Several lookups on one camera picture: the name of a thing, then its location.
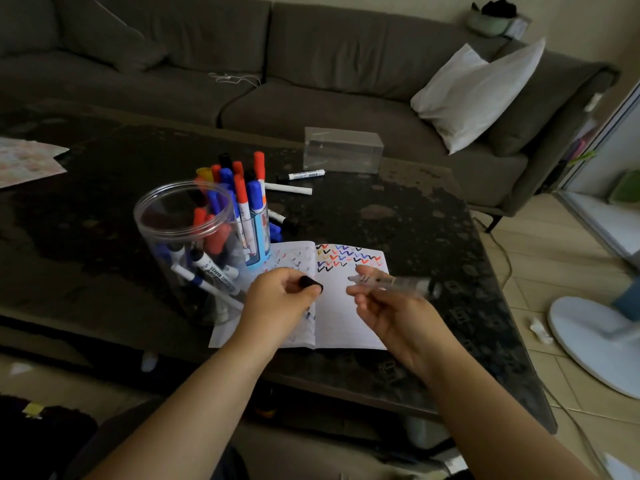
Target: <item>sofa leg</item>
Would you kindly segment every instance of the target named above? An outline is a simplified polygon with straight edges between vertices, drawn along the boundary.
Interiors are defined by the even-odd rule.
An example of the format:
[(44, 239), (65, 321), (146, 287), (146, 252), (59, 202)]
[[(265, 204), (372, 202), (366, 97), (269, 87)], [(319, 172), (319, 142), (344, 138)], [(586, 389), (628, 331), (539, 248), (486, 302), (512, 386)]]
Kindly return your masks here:
[(489, 227), (486, 228), (485, 233), (490, 234), (491, 231), (494, 229), (494, 227), (496, 227), (498, 225), (498, 222), (500, 222), (500, 219), (502, 218), (502, 216), (492, 216), (493, 220), (491, 221), (491, 224), (489, 224)]

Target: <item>white round base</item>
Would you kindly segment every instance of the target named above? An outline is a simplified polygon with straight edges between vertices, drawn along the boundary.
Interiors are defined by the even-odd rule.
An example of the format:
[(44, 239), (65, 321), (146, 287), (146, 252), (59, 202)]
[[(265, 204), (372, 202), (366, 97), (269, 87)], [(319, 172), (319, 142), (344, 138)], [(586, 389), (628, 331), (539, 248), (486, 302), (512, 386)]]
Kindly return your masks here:
[(567, 354), (585, 370), (622, 394), (640, 399), (640, 340), (607, 337), (632, 325), (608, 306), (565, 296), (549, 310), (549, 325)]

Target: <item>forearm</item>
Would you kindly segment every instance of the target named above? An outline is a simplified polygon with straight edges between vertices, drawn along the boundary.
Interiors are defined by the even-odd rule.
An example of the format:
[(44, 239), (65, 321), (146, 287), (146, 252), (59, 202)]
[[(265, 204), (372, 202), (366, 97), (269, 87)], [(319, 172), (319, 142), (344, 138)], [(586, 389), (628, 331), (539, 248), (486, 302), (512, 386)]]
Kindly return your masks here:
[(230, 340), (87, 478), (208, 480), (269, 357)]
[(424, 379), (477, 480), (596, 478), (464, 348), (447, 354)]

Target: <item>person's left hand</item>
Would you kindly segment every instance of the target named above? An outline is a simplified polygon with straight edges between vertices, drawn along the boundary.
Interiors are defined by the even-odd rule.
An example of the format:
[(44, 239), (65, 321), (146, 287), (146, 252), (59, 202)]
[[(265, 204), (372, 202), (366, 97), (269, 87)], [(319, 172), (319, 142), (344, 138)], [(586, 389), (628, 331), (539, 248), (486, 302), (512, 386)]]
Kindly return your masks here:
[(290, 267), (277, 267), (258, 276), (247, 291), (234, 341), (273, 355), (320, 296), (319, 285), (300, 289), (298, 280), (303, 275)]

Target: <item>white pillow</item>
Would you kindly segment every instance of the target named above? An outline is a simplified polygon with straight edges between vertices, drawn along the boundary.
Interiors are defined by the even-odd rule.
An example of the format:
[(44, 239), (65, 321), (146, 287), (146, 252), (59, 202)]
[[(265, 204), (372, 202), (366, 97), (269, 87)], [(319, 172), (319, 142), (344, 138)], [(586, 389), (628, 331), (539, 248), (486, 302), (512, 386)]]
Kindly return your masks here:
[(465, 44), (411, 98), (411, 107), (436, 128), (449, 154), (473, 143), (508, 108), (533, 75), (545, 39), (492, 63)]

